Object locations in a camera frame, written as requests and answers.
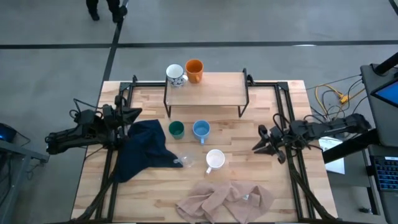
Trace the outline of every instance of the keyboard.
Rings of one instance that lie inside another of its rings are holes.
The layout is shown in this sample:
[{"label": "keyboard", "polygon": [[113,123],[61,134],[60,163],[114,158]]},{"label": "keyboard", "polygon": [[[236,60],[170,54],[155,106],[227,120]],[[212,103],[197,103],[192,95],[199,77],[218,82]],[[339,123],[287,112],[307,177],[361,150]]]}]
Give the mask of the keyboard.
[{"label": "keyboard", "polygon": [[388,157],[373,157],[376,169],[376,184],[380,191],[398,192],[398,160]]}]

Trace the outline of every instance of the person's legs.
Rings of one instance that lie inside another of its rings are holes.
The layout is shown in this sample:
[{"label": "person's legs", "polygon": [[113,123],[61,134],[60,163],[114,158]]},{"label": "person's legs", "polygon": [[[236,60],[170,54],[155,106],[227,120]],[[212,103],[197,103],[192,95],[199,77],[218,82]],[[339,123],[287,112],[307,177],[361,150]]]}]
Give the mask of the person's legs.
[{"label": "person's legs", "polygon": [[120,0],[106,0],[108,2],[109,10],[112,12],[113,22],[120,22],[123,16],[127,14],[125,6],[119,7]]},{"label": "person's legs", "polygon": [[98,21],[100,19],[100,16],[97,13],[98,0],[86,0],[86,5],[88,8],[88,13],[90,13],[91,15],[91,18],[94,21]]}]

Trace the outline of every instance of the green cup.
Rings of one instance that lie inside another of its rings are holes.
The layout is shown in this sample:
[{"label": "green cup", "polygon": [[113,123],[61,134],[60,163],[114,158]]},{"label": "green cup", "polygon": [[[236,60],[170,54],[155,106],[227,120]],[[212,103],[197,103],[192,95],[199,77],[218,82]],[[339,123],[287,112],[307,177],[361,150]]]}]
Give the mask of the green cup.
[{"label": "green cup", "polygon": [[181,139],[184,137],[184,124],[181,121],[173,121],[169,125],[169,132],[174,139]]}]

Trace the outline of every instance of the towel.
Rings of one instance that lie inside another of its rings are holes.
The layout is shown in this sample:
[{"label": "towel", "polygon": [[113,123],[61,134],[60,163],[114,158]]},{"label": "towel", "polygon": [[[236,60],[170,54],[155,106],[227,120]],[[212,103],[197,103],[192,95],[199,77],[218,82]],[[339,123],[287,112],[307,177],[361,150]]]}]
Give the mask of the towel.
[{"label": "towel", "polygon": [[271,193],[254,182],[200,182],[177,203],[177,213],[190,223],[202,219],[214,223],[217,208],[224,205],[238,222],[247,224],[265,214],[273,201]]},{"label": "towel", "polygon": [[131,125],[129,140],[119,150],[115,178],[126,182],[148,167],[182,167],[174,163],[178,157],[165,147],[166,137],[158,120],[140,121]]}]

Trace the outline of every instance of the navy blue cloth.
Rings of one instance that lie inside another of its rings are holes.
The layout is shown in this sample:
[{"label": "navy blue cloth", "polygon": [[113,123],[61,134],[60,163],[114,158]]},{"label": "navy blue cloth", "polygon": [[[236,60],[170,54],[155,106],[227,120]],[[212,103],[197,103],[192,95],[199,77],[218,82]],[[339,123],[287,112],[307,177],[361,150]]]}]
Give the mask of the navy blue cloth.
[{"label": "navy blue cloth", "polygon": [[148,167],[182,167],[166,149],[166,137],[158,120],[140,121],[131,125],[129,140],[119,150],[115,178],[126,182]]}]

